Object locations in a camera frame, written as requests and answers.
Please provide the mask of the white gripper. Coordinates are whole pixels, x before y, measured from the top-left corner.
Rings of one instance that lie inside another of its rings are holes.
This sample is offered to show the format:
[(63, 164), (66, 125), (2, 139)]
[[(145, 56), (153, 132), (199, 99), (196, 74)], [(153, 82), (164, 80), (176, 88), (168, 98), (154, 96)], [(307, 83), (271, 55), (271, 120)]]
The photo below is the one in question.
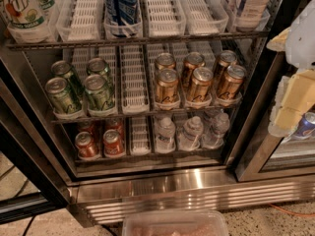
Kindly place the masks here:
[[(284, 29), (267, 43), (267, 48), (276, 52), (285, 51), (290, 28)], [(283, 76), (279, 82), (275, 105), (270, 115), (268, 132), (275, 137), (289, 135), (306, 113), (315, 104), (315, 70), (297, 72), (290, 78)]]

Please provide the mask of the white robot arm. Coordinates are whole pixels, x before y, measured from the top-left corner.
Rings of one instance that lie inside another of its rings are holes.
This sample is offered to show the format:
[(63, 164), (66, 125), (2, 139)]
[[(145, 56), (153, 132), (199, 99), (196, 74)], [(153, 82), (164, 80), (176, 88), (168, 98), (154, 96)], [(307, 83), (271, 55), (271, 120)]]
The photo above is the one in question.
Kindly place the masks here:
[(279, 82), (268, 127), (272, 136), (285, 137), (315, 104), (315, 0), (289, 28), (270, 40), (267, 48), (283, 52), (286, 62), (297, 69), (293, 76), (283, 76)]

